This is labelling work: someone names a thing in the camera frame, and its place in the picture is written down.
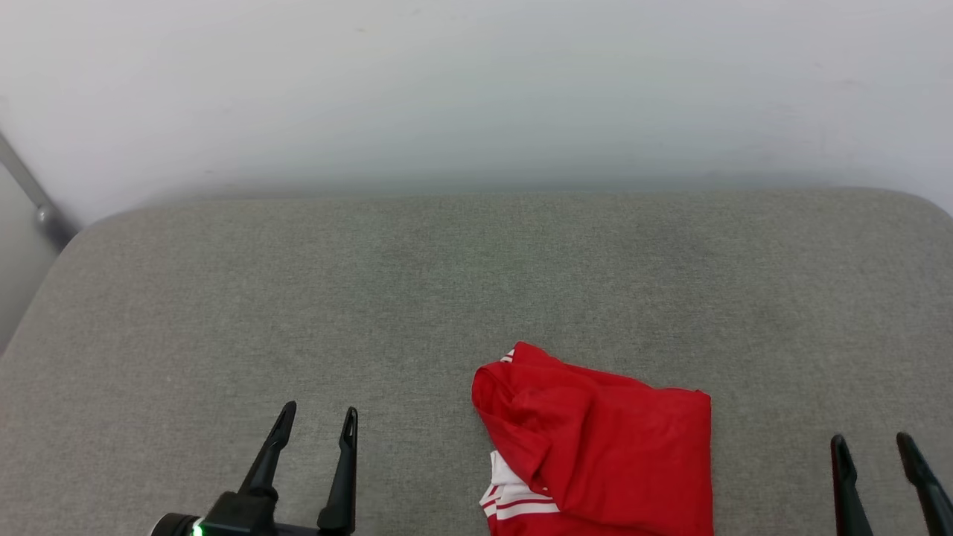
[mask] white wall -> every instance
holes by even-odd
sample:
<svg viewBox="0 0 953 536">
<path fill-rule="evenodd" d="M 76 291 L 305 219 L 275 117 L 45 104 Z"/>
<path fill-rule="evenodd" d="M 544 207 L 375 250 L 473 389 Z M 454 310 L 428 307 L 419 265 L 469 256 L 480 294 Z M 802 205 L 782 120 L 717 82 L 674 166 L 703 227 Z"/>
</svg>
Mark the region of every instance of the white wall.
<svg viewBox="0 0 953 536">
<path fill-rule="evenodd" d="M 0 165 L 0 353 L 56 258 L 33 225 L 35 211 Z"/>
<path fill-rule="evenodd" d="M 0 130 L 81 223 L 196 192 L 513 184 L 856 184 L 953 210 L 949 0 L 0 10 Z"/>
</svg>

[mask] gray fabric surface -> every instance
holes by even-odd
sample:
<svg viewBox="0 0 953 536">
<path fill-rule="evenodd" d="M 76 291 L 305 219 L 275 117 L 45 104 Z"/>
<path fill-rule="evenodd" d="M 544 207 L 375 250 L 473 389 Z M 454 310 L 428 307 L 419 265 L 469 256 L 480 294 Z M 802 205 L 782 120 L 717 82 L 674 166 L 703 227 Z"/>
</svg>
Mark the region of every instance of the gray fabric surface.
<svg viewBox="0 0 953 536">
<path fill-rule="evenodd" d="M 843 432 L 879 535 L 953 488 L 953 224 L 871 190 L 239 201 L 83 233 L 0 359 L 3 532 L 145 534 L 235 489 L 298 401 L 311 526 L 360 411 L 358 534 L 487 534 L 483 363 L 527 340 L 713 399 L 719 534 L 833 534 Z"/>
</svg>

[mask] red shirt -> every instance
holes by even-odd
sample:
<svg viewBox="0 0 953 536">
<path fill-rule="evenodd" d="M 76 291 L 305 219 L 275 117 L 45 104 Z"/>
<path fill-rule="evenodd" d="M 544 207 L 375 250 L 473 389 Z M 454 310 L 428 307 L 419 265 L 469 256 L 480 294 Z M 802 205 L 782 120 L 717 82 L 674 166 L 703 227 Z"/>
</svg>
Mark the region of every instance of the red shirt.
<svg viewBox="0 0 953 536">
<path fill-rule="evenodd" d="M 477 370 L 473 403 L 513 472 L 560 512 L 636 533 L 713 535 L 708 395 L 568 365 L 520 342 Z"/>
</svg>

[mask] white stripe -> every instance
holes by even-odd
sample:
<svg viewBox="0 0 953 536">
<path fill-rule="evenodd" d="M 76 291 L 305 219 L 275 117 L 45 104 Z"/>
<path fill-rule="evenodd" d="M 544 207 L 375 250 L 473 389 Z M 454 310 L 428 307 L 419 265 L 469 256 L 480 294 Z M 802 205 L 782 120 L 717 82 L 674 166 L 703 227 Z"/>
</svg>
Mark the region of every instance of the white stripe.
<svg viewBox="0 0 953 536">
<path fill-rule="evenodd" d="M 559 508 L 555 503 L 523 503 L 521 505 L 512 505 L 506 508 L 496 508 L 496 511 L 497 519 L 504 520 L 515 518 L 516 516 L 521 516 L 523 514 L 555 514 L 559 512 Z"/>
<path fill-rule="evenodd" d="M 490 495 L 490 492 L 493 491 L 493 488 L 497 489 L 497 492 L 493 495 Z M 483 497 L 480 498 L 479 503 L 485 505 L 487 501 L 496 501 L 503 494 L 503 488 L 498 485 L 490 484 L 490 487 L 486 488 L 486 493 L 483 494 Z"/>
<path fill-rule="evenodd" d="M 553 498 L 546 497 L 545 495 L 539 495 L 538 493 L 533 493 L 532 491 L 529 493 L 520 493 L 518 495 L 510 495 L 509 493 L 504 492 L 503 496 L 497 499 L 497 506 L 499 506 L 500 508 L 505 508 L 507 505 L 511 505 L 513 503 L 518 503 L 520 501 L 527 501 L 527 500 L 552 501 Z"/>
</svg>

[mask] red garment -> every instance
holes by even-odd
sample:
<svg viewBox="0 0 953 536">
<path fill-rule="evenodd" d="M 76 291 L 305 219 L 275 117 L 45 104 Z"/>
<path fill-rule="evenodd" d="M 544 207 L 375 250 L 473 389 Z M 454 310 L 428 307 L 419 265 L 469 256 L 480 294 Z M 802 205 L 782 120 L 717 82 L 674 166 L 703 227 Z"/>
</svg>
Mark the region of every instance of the red garment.
<svg viewBox="0 0 953 536">
<path fill-rule="evenodd" d="M 560 512 L 552 497 L 530 490 L 499 452 L 490 455 L 490 487 L 480 499 L 492 536 L 648 536 L 624 526 L 593 523 Z"/>
<path fill-rule="evenodd" d="M 560 512 L 661 536 L 713 535 L 708 395 L 653 389 L 520 342 L 512 358 L 477 370 L 473 403 L 513 472 Z"/>
</svg>

